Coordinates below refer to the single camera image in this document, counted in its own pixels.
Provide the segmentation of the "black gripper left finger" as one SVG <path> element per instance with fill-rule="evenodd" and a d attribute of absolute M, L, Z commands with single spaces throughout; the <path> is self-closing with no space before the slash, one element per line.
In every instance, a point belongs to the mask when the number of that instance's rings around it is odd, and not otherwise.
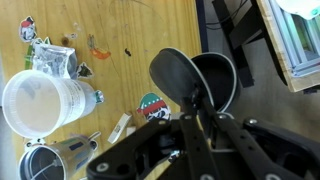
<path fill-rule="evenodd" d="M 190 98 L 181 100 L 184 114 L 180 118 L 186 156 L 192 180 L 219 180 L 221 178 L 215 159 L 196 119 L 197 110 Z"/>

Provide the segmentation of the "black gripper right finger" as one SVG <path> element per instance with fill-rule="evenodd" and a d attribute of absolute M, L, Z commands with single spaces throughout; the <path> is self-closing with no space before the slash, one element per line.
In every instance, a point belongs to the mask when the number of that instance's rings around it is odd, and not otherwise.
<path fill-rule="evenodd" d="M 300 180 L 273 162 L 255 138 L 231 115 L 217 112 L 208 98 L 199 109 L 212 140 L 212 158 L 220 180 Z"/>

